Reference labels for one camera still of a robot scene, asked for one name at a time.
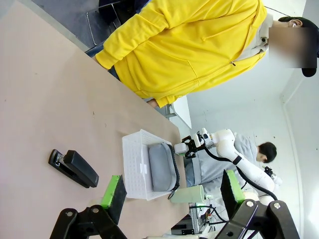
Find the light green cup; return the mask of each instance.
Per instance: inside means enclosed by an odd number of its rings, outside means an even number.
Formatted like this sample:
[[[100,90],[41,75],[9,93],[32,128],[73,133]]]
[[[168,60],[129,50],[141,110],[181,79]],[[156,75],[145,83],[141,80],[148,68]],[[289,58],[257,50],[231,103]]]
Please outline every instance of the light green cup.
[[[203,203],[204,188],[202,185],[197,185],[190,188],[177,189],[170,201],[172,203]]]

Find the hand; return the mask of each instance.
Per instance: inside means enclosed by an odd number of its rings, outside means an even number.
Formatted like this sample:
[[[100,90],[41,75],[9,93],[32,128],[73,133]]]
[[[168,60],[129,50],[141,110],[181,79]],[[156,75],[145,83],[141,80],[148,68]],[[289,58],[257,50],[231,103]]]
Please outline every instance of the hand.
[[[155,99],[151,99],[150,101],[148,101],[148,104],[152,106],[153,108],[156,108],[159,106]]]

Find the black stapler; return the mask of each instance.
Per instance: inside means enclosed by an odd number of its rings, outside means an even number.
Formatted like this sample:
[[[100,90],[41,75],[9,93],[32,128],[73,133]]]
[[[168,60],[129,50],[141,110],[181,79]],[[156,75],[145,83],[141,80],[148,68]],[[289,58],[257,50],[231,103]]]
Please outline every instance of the black stapler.
[[[69,150],[66,155],[63,155],[54,149],[51,152],[49,164],[85,188],[95,188],[98,185],[99,175],[74,150]]]

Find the green block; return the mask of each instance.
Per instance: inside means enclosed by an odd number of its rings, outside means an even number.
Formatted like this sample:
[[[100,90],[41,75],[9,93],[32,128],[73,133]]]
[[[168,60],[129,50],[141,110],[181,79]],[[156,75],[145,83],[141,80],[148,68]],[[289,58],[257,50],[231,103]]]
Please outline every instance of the green block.
[[[115,190],[116,190],[116,187],[118,185],[120,178],[121,178],[120,175],[112,176],[111,181],[108,185],[108,188],[106,189],[105,194],[104,194],[102,201],[101,201],[101,206],[104,209],[108,209],[111,206],[112,199],[113,199],[113,196],[115,194]]]
[[[235,173],[233,170],[227,171],[227,176],[229,178],[230,187],[234,195],[234,199],[237,202],[237,205],[240,206],[245,201],[244,193],[241,191],[241,187],[239,185],[239,182],[235,176]]]

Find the small box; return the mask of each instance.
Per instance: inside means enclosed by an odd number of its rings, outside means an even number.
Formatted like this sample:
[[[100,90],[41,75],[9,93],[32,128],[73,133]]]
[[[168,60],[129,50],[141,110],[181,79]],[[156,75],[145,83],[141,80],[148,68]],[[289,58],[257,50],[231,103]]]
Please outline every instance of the small box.
[[[154,192],[149,159],[149,147],[170,142],[143,129],[124,136],[124,179],[128,198],[152,200],[170,192]]]

